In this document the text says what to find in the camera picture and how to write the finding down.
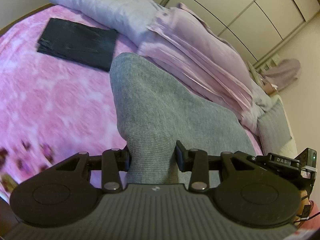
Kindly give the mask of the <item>person's hand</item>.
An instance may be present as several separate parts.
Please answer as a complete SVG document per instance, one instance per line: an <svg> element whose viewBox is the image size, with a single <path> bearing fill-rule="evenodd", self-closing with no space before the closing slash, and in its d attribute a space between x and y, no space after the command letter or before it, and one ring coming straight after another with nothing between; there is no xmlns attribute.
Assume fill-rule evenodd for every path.
<svg viewBox="0 0 320 240"><path fill-rule="evenodd" d="M307 219L310 215L312 205L309 201L309 195L306 190L300 191L300 206L295 217L295 223L299 224L300 220Z"/></svg>

